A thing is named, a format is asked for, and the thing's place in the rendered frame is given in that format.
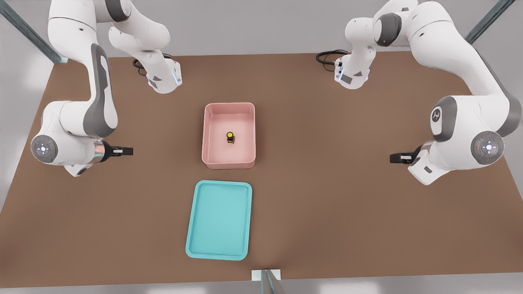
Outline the pink plastic box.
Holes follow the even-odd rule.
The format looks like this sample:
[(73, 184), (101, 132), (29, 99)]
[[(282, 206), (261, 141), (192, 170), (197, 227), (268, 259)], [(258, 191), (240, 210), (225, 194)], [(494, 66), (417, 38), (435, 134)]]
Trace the pink plastic box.
[(204, 109), (202, 162), (208, 169), (251, 169), (256, 159), (255, 107), (211, 103)]

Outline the silver frame post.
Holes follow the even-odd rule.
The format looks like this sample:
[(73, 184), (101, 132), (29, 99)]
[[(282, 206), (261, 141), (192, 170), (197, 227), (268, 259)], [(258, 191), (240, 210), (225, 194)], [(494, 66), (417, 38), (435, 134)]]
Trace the silver frame post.
[(69, 59), (60, 56), (5, 0), (0, 0), (0, 15), (54, 64), (66, 64)]
[(260, 294), (286, 294), (281, 284), (280, 269), (252, 270), (251, 280), (260, 281)]
[(516, 0), (498, 0), (496, 4), (482, 17), (474, 28), (466, 35), (465, 41), (475, 43), (477, 39), (515, 2)]

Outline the pale blue-green tray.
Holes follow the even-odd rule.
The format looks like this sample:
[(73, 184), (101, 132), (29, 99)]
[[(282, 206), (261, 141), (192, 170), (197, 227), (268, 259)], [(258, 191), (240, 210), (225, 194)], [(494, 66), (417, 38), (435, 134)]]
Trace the pale blue-green tray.
[(248, 253), (253, 189), (249, 183), (201, 180), (195, 186), (186, 254), (241, 261)]

